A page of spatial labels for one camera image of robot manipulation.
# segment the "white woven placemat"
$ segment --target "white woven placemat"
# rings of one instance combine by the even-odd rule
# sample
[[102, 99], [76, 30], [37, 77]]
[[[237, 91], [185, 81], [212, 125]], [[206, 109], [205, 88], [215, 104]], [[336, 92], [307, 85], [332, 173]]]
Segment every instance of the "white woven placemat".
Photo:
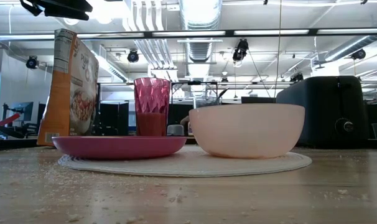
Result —
[[288, 152], [273, 159], [226, 159], [213, 157], [196, 146], [185, 146], [179, 152], [157, 159], [134, 161], [89, 161], [64, 155], [60, 165], [77, 169], [117, 174], [169, 177], [223, 177], [269, 174], [305, 167], [311, 158]]

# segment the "pink drinking glass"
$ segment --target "pink drinking glass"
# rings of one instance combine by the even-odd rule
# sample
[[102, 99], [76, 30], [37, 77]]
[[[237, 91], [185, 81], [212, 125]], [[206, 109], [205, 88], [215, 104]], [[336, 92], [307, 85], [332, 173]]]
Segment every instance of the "pink drinking glass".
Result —
[[138, 136], [166, 136], [170, 81], [161, 78], [134, 80], [134, 105]]

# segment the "white bowl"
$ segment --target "white bowl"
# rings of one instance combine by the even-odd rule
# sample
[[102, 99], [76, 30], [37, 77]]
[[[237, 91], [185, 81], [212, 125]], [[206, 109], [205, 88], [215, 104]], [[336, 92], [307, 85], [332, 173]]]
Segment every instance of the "white bowl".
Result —
[[198, 145], [211, 155], [231, 158], [284, 155], [298, 141], [304, 120], [304, 107], [277, 103], [208, 106], [190, 111]]

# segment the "wooden table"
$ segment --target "wooden table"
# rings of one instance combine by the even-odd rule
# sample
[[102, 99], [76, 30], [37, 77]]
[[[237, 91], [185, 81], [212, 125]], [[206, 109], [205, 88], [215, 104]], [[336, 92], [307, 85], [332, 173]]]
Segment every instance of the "wooden table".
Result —
[[220, 178], [82, 172], [55, 149], [0, 151], [0, 223], [377, 223], [377, 151], [295, 151], [313, 164]]

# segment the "juice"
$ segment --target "juice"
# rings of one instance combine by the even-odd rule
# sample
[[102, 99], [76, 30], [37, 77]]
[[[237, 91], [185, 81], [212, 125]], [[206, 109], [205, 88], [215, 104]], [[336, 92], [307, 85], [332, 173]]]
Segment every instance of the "juice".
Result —
[[163, 113], [136, 114], [138, 136], [166, 136], [166, 115]]

